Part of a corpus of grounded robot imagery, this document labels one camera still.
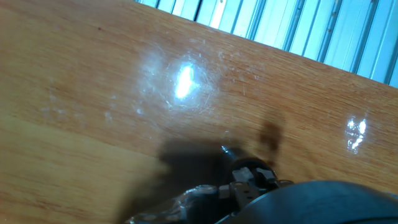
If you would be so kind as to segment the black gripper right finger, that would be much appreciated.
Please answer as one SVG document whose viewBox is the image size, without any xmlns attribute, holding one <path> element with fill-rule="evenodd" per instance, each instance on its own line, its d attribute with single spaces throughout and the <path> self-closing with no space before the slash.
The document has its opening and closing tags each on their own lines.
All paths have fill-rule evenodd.
<svg viewBox="0 0 398 224">
<path fill-rule="evenodd" d="M 272 170 L 256 169 L 256 185 L 261 189 L 275 190 L 292 184 L 291 180 L 279 180 Z"/>
</svg>

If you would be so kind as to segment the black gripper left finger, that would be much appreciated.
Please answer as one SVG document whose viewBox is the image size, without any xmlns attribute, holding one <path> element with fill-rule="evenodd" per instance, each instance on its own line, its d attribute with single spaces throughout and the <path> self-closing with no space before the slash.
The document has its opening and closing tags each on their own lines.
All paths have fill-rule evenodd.
<svg viewBox="0 0 398 224">
<path fill-rule="evenodd" d="M 218 210 L 241 211 L 259 196 L 259 190 L 254 184 L 254 176 L 249 168 L 229 170 L 222 185 L 218 187 Z"/>
</svg>

